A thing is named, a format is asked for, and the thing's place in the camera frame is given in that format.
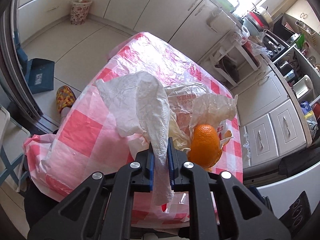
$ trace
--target tiled floor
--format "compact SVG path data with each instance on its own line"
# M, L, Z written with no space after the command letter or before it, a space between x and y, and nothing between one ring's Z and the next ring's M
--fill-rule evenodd
M106 57L129 34L93 20L71 25L67 19L50 28L24 47L28 59L44 58L55 62L54 90L35 94L41 110L60 122L56 110L56 91L62 85L78 97L91 79L105 66Z
M24 198L5 182L0 188L0 204L17 230L27 238L29 225L24 212Z

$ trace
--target blue box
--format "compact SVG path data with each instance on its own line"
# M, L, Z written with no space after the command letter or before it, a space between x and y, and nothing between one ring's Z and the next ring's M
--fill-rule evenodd
M34 58L28 61L25 80L32 94L53 90L54 61Z

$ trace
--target black cloth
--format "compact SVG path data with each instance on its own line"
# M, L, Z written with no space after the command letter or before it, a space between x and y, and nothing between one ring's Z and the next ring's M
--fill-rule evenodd
M279 164L279 175L294 176L320 161L320 147L306 149L283 157Z
M32 228L44 215L58 204L57 201L40 192L31 181L24 198L24 210L29 227Z

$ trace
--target metal screw head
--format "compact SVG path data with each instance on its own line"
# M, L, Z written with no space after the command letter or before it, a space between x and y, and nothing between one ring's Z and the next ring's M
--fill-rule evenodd
M221 173L221 177L223 177L224 179L230 179L231 178L231 173L229 171L223 171Z
M133 169L137 169L137 168L140 167L140 163L138 163L138 162L130 163L130 167L133 168Z
M191 169L194 166L194 164L192 162L185 162L183 166L185 166L188 169Z
M93 179L101 179L102 178L102 173L101 172L95 172L92 174Z

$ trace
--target basket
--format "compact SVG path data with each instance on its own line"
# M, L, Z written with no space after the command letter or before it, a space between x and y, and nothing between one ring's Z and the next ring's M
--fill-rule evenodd
M296 22L296 26L298 28L298 31L301 34L304 34L304 38L309 41L312 45L316 46L317 45L317 41L316 41L316 32L314 32L313 34L310 34L309 32L307 32L304 28L302 28L297 22Z

